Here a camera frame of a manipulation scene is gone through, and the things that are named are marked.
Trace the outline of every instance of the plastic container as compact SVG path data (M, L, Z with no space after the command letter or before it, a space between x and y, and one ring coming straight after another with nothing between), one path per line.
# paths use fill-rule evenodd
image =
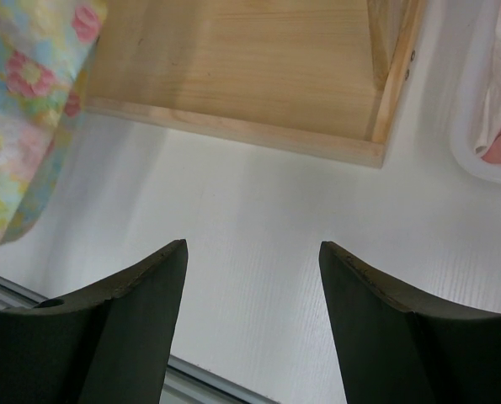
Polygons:
M450 119L450 148L458 163L472 175L496 183L501 183L501 165L484 162L475 154L474 145L482 123L500 8L501 0L482 2Z

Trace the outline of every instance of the wooden box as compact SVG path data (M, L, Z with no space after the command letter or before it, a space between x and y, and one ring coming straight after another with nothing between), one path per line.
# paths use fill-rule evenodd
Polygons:
M88 107L380 167L425 0L109 0Z

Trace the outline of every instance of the white table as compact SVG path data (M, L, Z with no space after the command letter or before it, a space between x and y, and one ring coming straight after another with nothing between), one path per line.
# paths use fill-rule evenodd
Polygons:
M187 238L173 354L282 403L345 402L322 240L501 311L501 185L456 165L446 127L480 3L429 1L381 171L90 116L38 226L0 250L0 274L60 295Z

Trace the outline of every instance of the floral cloth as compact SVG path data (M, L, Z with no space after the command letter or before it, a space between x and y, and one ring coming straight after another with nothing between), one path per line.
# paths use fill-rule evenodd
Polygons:
M79 125L104 0L0 0L0 244L38 219Z

